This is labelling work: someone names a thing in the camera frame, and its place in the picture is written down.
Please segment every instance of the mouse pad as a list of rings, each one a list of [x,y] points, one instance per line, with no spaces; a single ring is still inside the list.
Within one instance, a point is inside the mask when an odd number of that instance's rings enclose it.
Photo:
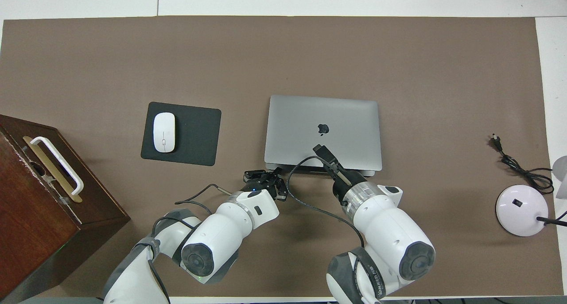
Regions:
[[[161,112],[171,112],[175,116],[175,148],[168,153],[154,147],[154,118]],[[218,109],[150,102],[140,156],[151,160],[214,165],[220,126],[221,111]]]

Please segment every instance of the laptop lid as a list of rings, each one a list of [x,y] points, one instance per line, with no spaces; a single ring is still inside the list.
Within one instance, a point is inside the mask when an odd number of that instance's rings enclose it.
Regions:
[[[264,161],[268,169],[296,165],[327,146],[347,169],[366,176],[382,169],[378,106],[375,101],[320,97],[270,98]],[[306,167],[321,167],[316,159]]]

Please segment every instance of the white handle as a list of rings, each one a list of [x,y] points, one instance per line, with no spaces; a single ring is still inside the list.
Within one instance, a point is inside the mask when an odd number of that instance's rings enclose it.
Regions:
[[[73,190],[73,192],[71,192],[71,194],[72,195],[78,195],[79,192],[83,191],[83,187],[85,186],[83,184],[83,180],[81,180],[81,178],[79,178],[79,176],[77,175],[75,170],[73,170],[73,168],[71,168],[69,163],[67,163],[67,161],[65,161],[65,158],[63,158],[63,156],[59,153],[59,151],[55,148],[55,146],[53,146],[53,143],[51,143],[51,141],[49,141],[48,138],[45,138],[43,136],[37,136],[36,138],[31,140],[30,143],[31,144],[38,144],[40,141],[43,141],[43,143],[45,143],[45,146],[47,146],[47,149],[49,149],[49,151],[51,151],[51,153],[57,158],[59,163],[61,163],[63,168],[65,168],[65,170],[67,170],[67,173],[69,173],[69,175],[71,175],[71,178],[73,178],[73,180],[75,180],[75,183],[77,183],[77,187]]]

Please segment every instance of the brown wooden box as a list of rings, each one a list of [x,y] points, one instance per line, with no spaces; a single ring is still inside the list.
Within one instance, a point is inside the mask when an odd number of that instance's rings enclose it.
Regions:
[[[82,201],[24,140],[48,138],[82,179]],[[75,182],[48,148],[39,146],[71,186]],[[17,303],[63,281],[130,217],[57,129],[0,115],[0,299]]]

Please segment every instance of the white lamp base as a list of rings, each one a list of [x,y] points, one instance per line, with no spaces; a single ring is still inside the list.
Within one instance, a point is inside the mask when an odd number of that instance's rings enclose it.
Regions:
[[[544,223],[536,217],[546,218],[547,215],[543,195],[527,185],[506,188],[496,201],[498,221],[506,231],[519,237],[530,237],[541,231]]]

